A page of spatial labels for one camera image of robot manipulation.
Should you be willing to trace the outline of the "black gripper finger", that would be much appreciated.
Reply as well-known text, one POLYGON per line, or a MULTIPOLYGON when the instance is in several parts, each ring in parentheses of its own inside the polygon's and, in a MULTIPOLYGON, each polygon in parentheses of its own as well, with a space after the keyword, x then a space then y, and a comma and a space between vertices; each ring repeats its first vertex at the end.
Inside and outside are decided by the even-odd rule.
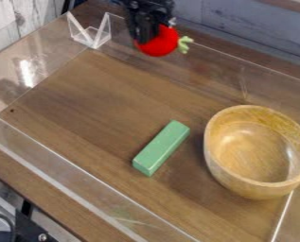
POLYGON ((160 23, 166 27, 174 27, 176 26, 176 18, 169 15, 162 15, 160 17, 160 23))
POLYGON ((128 29, 132 39, 140 44, 152 41, 160 30, 160 13, 157 11, 130 11, 128 29))

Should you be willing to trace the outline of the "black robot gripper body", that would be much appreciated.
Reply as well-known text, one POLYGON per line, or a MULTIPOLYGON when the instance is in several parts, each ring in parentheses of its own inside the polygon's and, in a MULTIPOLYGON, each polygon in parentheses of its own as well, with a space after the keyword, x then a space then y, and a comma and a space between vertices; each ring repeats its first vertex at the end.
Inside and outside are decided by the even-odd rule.
POLYGON ((133 15, 146 13, 162 18, 173 18, 174 0, 121 0, 128 12, 133 15))

